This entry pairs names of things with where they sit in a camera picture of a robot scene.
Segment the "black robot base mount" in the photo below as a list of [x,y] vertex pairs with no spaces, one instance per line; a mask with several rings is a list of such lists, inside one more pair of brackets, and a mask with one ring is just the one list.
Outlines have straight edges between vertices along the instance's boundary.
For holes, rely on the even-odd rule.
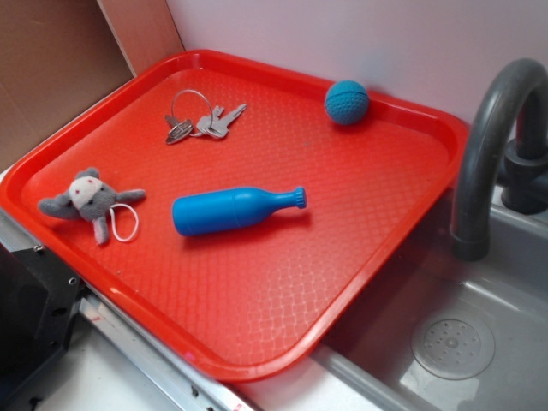
[[83,282],[49,249],[1,248],[1,409],[69,348]]

